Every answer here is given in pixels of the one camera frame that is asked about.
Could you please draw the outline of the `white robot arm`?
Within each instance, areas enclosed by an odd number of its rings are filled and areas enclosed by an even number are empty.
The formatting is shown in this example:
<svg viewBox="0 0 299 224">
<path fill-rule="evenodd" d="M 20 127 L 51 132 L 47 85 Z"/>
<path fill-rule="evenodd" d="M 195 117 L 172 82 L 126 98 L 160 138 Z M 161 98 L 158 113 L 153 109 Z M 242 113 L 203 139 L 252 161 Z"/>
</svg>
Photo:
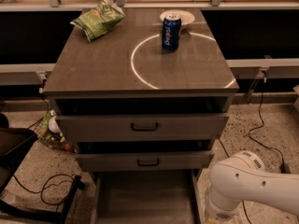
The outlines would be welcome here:
<svg viewBox="0 0 299 224">
<path fill-rule="evenodd" d="M 219 221 L 228 221 L 242 201 L 262 203 L 299 215 L 299 175 L 269 173 L 263 161 L 241 151 L 209 170 L 206 210 Z"/>
</svg>

